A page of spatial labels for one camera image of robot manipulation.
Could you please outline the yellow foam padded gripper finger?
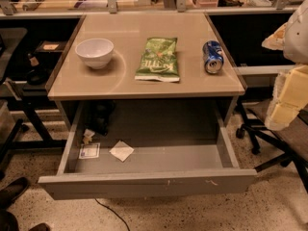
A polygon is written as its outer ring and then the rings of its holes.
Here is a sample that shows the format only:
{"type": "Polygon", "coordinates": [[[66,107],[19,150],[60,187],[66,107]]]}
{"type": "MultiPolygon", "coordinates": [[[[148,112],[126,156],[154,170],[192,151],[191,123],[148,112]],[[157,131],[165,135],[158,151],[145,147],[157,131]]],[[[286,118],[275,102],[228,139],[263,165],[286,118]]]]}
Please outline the yellow foam padded gripper finger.
{"type": "Polygon", "coordinates": [[[266,127],[273,131],[287,128],[307,104],[308,65],[297,64],[288,72],[280,72],[275,79],[266,127]]]}

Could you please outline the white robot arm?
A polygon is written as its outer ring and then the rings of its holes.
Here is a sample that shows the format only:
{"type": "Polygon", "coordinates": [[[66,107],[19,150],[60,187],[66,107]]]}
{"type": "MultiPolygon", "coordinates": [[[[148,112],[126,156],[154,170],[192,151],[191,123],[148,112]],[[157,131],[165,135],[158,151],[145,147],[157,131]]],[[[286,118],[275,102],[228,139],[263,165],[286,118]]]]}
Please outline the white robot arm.
{"type": "Polygon", "coordinates": [[[262,46],[282,50],[285,59],[295,63],[275,79],[272,100],[266,114],[266,127],[283,130],[308,104],[308,4],[304,1],[289,20],[267,37],[262,46]]]}

